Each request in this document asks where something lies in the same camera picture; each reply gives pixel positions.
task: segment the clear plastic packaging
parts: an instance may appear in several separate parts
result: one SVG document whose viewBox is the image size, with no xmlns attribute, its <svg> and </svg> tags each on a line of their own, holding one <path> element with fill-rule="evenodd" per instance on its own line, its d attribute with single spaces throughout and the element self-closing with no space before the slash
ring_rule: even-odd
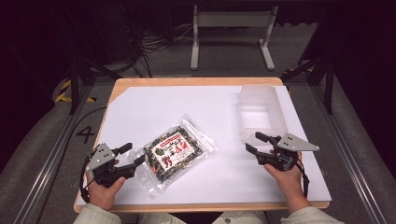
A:
<svg viewBox="0 0 396 224">
<path fill-rule="evenodd" d="M 132 162 L 146 155 L 146 161 L 137 168 L 136 173 L 148 195 L 159 196 L 188 168 L 216 150 L 213 139 L 185 116 L 143 148 L 135 148 L 127 159 Z"/>
<path fill-rule="evenodd" d="M 243 142 L 253 146 L 270 145 L 256 139 L 255 132 L 270 136 L 283 136 L 287 132 L 275 87 L 243 86 L 238 94 L 238 106 L 243 126 Z"/>
</svg>

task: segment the plastic bin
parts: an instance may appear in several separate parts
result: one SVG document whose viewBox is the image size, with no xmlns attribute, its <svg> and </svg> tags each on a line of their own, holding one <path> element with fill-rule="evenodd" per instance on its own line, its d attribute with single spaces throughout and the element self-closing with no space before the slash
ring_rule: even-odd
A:
<svg viewBox="0 0 396 224">
<path fill-rule="evenodd" d="M 288 130 L 276 88 L 273 86 L 243 86 L 238 94 L 242 120 L 242 140 L 253 146 L 269 146 L 255 137 L 255 132 L 283 136 Z"/>
</svg>

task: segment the person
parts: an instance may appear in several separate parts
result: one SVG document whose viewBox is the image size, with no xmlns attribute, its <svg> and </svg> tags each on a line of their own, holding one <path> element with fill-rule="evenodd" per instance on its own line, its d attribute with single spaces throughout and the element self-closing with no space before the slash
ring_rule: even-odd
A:
<svg viewBox="0 0 396 224">
<path fill-rule="evenodd" d="M 301 187 L 302 174 L 294 166 L 292 170 L 280 172 L 270 164 L 264 169 L 276 180 L 277 186 L 285 197 L 290 215 L 280 219 L 282 224 L 290 223 L 343 223 L 313 207 L 305 198 Z M 116 193 L 121 189 L 125 178 L 118 179 L 110 188 L 93 181 L 88 186 L 90 202 L 87 203 L 75 220 L 75 224 L 120 224 L 115 214 L 108 212 L 114 203 Z M 184 221 L 167 213 L 145 213 L 139 215 L 138 224 L 185 224 Z M 213 224 L 267 224 L 262 211 L 224 212 Z"/>
</svg>

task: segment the sleeve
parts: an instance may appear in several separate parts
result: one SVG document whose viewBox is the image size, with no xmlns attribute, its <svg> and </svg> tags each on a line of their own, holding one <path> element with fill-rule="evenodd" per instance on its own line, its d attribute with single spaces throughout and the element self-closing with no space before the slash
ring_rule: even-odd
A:
<svg viewBox="0 0 396 224">
<path fill-rule="evenodd" d="M 87 203 L 74 224 L 121 224 L 121 219 L 100 207 Z"/>
<path fill-rule="evenodd" d="M 316 207 L 306 207 L 302 208 L 296 212 L 290 214 L 287 218 L 280 219 L 282 224 L 290 224 L 290 223 L 322 223 L 322 224 L 333 224 L 333 223 L 344 223 L 340 222 L 337 219 L 327 215 L 326 213 L 320 211 Z"/>
</svg>

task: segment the snack package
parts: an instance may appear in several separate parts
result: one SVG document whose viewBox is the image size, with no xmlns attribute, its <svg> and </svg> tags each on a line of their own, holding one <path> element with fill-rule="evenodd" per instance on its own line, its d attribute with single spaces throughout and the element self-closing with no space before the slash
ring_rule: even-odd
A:
<svg viewBox="0 0 396 224">
<path fill-rule="evenodd" d="M 148 194 L 159 196 L 187 168 L 216 150 L 213 139 L 200 132 L 191 119 L 185 117 L 135 152 L 136 157 L 146 154 L 146 161 L 136 173 Z"/>
</svg>

